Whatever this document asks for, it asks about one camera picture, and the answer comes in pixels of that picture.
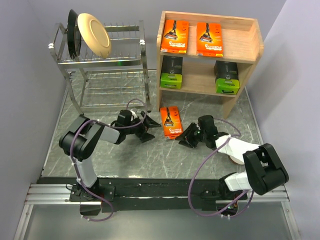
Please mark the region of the orange razor box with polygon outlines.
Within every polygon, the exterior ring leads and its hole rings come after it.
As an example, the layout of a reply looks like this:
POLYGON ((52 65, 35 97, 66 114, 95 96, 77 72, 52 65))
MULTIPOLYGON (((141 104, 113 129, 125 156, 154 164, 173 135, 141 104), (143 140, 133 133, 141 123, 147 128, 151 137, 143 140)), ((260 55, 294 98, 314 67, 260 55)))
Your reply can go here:
POLYGON ((224 53, 222 28, 219 23, 198 22, 196 25, 196 54, 222 58, 224 53))
POLYGON ((166 140, 174 140, 183 133, 183 126, 177 106, 161 107, 160 115, 166 140))
POLYGON ((186 54, 188 48, 189 22, 167 19, 164 25, 160 51, 164 53, 186 54))

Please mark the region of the black green razor box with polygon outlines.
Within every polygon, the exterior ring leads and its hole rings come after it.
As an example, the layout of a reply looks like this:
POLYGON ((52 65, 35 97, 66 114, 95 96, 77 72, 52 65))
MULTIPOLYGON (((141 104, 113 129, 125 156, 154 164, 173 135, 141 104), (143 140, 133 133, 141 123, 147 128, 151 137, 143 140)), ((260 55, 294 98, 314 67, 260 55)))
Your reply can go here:
POLYGON ((216 61, 214 65, 215 89, 218 94, 236 95, 240 89, 236 62, 216 61))
POLYGON ((162 61, 160 87, 179 90, 182 86, 183 58, 165 55, 162 61))

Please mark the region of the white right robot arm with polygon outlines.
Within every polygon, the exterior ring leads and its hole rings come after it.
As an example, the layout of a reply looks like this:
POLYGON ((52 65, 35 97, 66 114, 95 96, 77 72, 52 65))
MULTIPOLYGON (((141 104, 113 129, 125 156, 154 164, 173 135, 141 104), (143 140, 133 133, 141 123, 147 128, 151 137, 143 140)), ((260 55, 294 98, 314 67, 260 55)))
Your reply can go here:
POLYGON ((245 167, 243 172, 221 178, 218 192, 224 199, 232 198, 237 191, 246 190, 253 190, 262 196, 289 181, 289 174, 271 144, 249 143, 218 131, 211 115, 199 117, 198 123, 191 123, 175 139, 188 148, 204 143, 207 148, 225 154, 234 163, 245 167))

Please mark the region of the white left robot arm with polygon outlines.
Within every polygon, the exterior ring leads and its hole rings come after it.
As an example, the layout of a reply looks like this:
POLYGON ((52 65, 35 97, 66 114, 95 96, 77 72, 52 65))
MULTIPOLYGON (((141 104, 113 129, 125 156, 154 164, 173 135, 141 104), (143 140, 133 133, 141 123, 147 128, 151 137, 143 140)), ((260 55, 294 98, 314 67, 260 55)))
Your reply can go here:
POLYGON ((132 110, 123 109, 111 124, 80 115, 60 137, 59 147, 67 156, 70 156, 75 165, 77 182, 83 186, 81 195, 86 200, 93 201, 100 193, 99 180, 91 158, 98 141, 119 145, 128 135, 137 136, 143 143, 155 138, 154 135, 148 133, 148 130, 159 128, 161 124, 144 111, 141 111, 140 115, 142 118, 139 118, 132 110))

